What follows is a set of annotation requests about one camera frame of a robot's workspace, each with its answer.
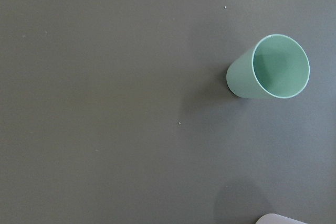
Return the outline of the green plastic cup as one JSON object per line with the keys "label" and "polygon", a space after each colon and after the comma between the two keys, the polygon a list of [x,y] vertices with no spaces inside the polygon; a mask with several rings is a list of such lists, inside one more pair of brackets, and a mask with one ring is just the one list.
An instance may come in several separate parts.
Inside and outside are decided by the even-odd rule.
{"label": "green plastic cup", "polygon": [[230,91],[246,99],[288,99],[304,90],[310,64],[292,38],[272,34],[236,59],[226,73]]}

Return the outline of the cream serving tray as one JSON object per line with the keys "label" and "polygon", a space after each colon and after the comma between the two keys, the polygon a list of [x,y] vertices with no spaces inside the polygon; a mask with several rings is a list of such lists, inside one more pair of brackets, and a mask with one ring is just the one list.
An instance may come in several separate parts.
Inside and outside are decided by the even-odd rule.
{"label": "cream serving tray", "polygon": [[294,220],[278,214],[265,214],[260,217],[256,224],[306,224],[298,220]]}

